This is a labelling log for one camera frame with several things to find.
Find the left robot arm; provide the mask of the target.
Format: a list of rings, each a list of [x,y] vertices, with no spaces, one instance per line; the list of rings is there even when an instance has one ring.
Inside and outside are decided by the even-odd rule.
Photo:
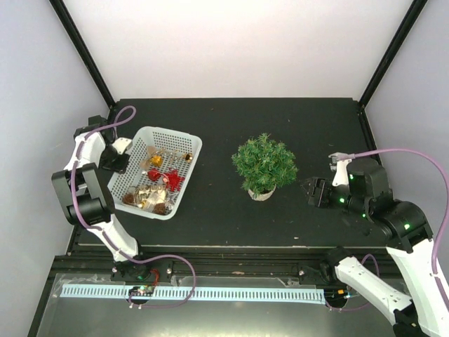
[[[114,262],[126,263],[135,280],[145,279],[150,262],[140,255],[138,241],[127,233],[116,217],[116,208],[100,169],[125,173],[133,146],[128,138],[117,138],[107,120],[90,117],[88,125],[74,133],[75,148],[69,163],[51,177],[53,188],[67,221],[94,234],[112,253]]]

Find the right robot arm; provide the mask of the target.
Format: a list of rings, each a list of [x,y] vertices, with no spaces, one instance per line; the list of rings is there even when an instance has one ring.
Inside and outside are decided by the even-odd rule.
[[[432,270],[436,243],[424,212],[394,198],[385,168],[374,159],[333,157],[332,168],[332,179],[305,180],[309,205],[340,209],[380,228],[408,293],[388,285],[343,247],[327,253],[319,265],[321,279],[359,292],[387,318],[396,336],[447,336],[448,306],[441,292],[448,283]]]

